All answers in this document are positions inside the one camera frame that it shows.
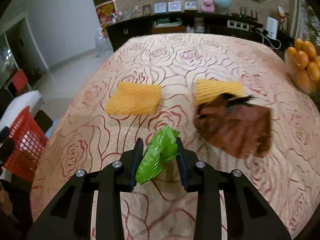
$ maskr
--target green bag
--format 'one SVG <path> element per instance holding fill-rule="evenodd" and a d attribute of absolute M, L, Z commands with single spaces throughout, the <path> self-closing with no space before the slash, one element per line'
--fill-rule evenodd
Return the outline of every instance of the green bag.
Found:
<path fill-rule="evenodd" d="M 178 131 L 166 125 L 152 137 L 136 173 L 136 181 L 139 184 L 142 185 L 158 175 L 163 169 L 162 163 L 168 162 L 178 154 L 178 135 Z"/>

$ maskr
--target wall socket panel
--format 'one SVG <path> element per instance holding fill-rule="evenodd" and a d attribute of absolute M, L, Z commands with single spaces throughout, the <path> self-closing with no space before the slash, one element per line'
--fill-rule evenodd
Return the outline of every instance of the wall socket panel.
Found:
<path fill-rule="evenodd" d="M 249 24 L 231 21 L 231 20 L 228 20 L 227 27 L 233 28 L 233 29 L 238 29 L 238 30 L 243 30 L 243 31 L 249 31 L 249 28 L 250 28 Z"/>

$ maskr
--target globe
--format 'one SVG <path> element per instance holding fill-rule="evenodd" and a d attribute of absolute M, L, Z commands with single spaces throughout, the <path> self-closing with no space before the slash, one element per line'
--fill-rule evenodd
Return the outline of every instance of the globe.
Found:
<path fill-rule="evenodd" d="M 231 6 L 231 0 L 213 0 L 213 2 L 220 10 L 228 10 Z"/>

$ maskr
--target floor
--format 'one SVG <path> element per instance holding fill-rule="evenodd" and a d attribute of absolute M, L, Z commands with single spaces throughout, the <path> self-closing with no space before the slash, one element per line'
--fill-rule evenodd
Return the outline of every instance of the floor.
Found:
<path fill-rule="evenodd" d="M 44 99 L 42 110 L 52 119 L 59 119 L 86 80 L 110 57 L 110 54 L 91 55 L 70 63 L 52 67 L 36 85 Z"/>

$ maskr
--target yellow foam sponge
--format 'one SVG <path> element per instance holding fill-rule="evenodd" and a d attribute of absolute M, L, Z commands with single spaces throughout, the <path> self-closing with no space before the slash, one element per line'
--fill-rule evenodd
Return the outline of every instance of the yellow foam sponge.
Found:
<path fill-rule="evenodd" d="M 243 85 L 232 81 L 218 81 L 197 79 L 196 81 L 196 104 L 210 103 L 222 93 L 243 96 Z"/>
<path fill-rule="evenodd" d="M 160 85 L 121 81 L 106 105 L 107 114 L 154 114 L 161 100 Z"/>

